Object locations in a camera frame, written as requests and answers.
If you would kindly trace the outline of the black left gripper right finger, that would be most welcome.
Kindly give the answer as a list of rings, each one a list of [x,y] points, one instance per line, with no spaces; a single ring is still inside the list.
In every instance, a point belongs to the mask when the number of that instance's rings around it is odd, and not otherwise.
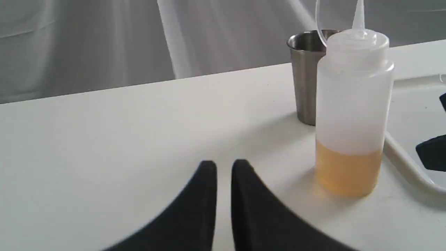
[[[245,159],[232,166],[231,223],[236,251],[352,250],[293,213]]]

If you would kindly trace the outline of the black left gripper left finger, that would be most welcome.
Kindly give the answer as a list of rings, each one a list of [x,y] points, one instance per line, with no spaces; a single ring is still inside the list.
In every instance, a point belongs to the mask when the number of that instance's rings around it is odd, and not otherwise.
[[[202,161],[180,194],[149,224],[109,251],[211,251],[215,232],[217,166]]]

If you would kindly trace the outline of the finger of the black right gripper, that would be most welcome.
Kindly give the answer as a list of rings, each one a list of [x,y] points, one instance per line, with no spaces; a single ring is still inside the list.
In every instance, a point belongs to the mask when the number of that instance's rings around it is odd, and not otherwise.
[[[446,136],[429,139],[416,146],[416,151],[427,170],[446,171]]]
[[[443,109],[446,111],[446,93],[439,97]]]

